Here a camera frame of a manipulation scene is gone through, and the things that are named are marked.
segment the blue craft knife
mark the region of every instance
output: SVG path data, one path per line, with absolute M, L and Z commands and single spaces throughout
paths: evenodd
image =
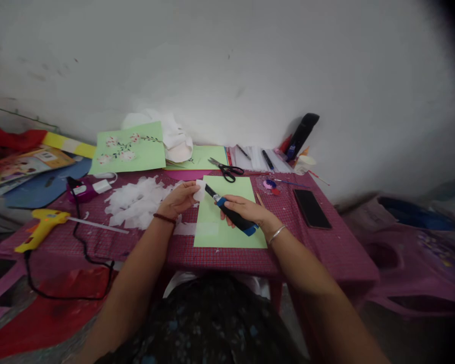
M 233 224 L 247 236 L 253 235 L 259 228 L 259 226 L 254 222 L 246 220 L 237 212 L 229 210 L 227 207 L 225 207 L 224 203 L 227 200 L 214 192 L 214 190 L 209 187 L 209 185 L 206 185 L 206 192 L 216 201 L 217 206 L 226 214 L 227 217 L 229 217 Z

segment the dark patterned clothing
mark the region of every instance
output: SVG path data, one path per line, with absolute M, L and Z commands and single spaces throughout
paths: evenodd
M 183 283 L 145 325 L 97 363 L 302 363 L 271 303 L 233 277 L 213 273 Z

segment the bracelet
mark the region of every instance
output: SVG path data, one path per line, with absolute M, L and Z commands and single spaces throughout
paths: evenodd
M 286 225 L 283 225 L 281 228 L 279 228 L 277 230 L 277 232 L 271 237 L 271 239 L 269 240 L 268 242 L 268 245 L 271 245 L 271 242 L 278 236 L 278 234 L 280 233 L 281 230 L 283 230 L 284 228 L 286 228 L 287 226 Z
M 173 224 L 173 226 L 175 226 L 177 224 L 177 221 L 175 221 L 174 219 L 168 218 L 167 216 L 164 216 L 164 215 L 161 215 L 158 213 L 154 213 L 153 217 L 158 217 L 159 219 L 162 219 L 164 221 L 171 222 Z

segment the blue mat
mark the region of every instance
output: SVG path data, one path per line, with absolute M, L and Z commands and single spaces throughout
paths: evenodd
M 66 177 L 81 178 L 91 169 L 91 160 L 83 158 L 73 165 L 39 174 L 4 194 L 5 205 L 13 208 L 43 208 L 66 191 Z

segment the dark bracelet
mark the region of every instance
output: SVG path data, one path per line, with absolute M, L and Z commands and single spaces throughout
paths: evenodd
M 173 224 L 173 226 L 175 226 L 177 224 L 177 221 L 175 221 L 174 219 L 168 218 L 167 216 L 160 215 L 158 213 L 154 213 L 153 217 L 158 217 L 159 219 L 171 222 Z

